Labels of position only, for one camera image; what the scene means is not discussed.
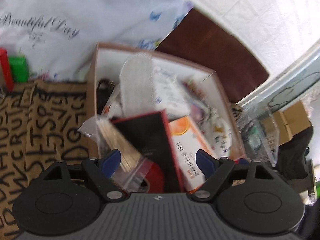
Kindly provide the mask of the green small box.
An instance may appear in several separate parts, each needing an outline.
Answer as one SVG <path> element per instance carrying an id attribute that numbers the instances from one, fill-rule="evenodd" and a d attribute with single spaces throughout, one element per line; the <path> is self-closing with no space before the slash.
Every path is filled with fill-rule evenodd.
<path id="1" fill-rule="evenodd" d="M 14 83 L 26 83 L 29 79 L 29 68 L 25 56 L 9 56 L 9 66 Z"/>

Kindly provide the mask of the bag of wooden sticks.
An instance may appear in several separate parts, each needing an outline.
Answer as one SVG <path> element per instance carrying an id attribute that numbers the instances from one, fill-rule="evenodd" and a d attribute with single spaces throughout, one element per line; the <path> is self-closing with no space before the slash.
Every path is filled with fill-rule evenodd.
<path id="1" fill-rule="evenodd" d="M 107 117 L 98 115 L 89 118 L 79 128 L 79 132 L 97 143 L 100 159 L 112 150 L 120 150 L 120 167 L 111 177 L 114 183 L 127 192 L 148 192 L 150 183 L 147 174 L 153 162 L 144 157 Z"/>

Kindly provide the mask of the white floral cloth pouch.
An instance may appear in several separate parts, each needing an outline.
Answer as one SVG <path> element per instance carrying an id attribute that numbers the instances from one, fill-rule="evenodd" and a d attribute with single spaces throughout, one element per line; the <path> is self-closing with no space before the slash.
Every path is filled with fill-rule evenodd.
<path id="1" fill-rule="evenodd" d="M 207 107 L 204 110 L 200 130 L 218 158 L 231 156 L 232 129 L 216 108 Z"/>

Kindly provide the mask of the black red-edged box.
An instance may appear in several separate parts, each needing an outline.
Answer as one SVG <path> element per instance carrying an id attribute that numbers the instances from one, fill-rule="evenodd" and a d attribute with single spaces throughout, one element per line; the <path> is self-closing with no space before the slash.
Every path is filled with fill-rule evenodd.
<path id="1" fill-rule="evenodd" d="M 112 121 L 151 165 L 142 181 L 147 193 L 184 191 L 165 111 Z"/>

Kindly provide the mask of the clear plastic container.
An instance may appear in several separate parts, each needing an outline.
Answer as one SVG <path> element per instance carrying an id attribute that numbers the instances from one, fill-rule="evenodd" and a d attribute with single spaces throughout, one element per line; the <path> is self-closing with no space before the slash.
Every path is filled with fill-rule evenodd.
<path id="1" fill-rule="evenodd" d="M 236 122 L 246 156 L 275 167 L 278 160 L 279 129 L 265 102 L 259 98 L 245 105 Z"/>

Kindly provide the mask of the cardboard storage box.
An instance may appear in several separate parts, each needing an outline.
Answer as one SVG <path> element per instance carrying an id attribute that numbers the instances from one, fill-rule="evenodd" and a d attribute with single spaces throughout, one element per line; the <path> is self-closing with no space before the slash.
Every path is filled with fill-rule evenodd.
<path id="1" fill-rule="evenodd" d="M 245 157 L 240 132 L 217 77 L 197 64 L 158 52 L 100 43 L 87 79 L 87 120 L 110 122 L 165 111 L 168 122 L 189 116 L 200 129 L 207 107 L 216 108 L 232 129 L 231 156 Z M 91 155 L 101 158 L 91 140 Z"/>

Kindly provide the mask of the letter-patterned brown tablecloth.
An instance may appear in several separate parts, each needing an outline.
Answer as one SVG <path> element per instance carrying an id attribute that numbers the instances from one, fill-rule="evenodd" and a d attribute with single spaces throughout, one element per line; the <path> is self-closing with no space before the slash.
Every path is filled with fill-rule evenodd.
<path id="1" fill-rule="evenodd" d="M 12 205 L 32 180 L 57 160 L 88 158 L 85 120 L 85 83 L 18 83 L 1 99 L 1 239 L 20 233 Z"/>

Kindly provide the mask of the brown cardboard boxes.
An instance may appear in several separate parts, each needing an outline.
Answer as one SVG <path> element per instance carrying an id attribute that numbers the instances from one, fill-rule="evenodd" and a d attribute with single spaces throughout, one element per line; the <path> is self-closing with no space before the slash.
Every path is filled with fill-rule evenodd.
<path id="1" fill-rule="evenodd" d="M 298 101 L 284 111 L 276 111 L 271 116 L 263 118 L 262 124 L 266 132 L 275 133 L 278 145 L 289 142 L 294 135 L 311 126 L 305 107 Z"/>

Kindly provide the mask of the white floral plastic bag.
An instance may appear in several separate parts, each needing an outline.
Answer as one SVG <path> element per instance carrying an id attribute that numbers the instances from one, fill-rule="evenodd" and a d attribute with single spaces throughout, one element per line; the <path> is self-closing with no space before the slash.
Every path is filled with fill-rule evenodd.
<path id="1" fill-rule="evenodd" d="M 192 9 L 188 0 L 1 0 L 1 47 L 30 77 L 81 81 L 99 42 L 154 50 Z"/>

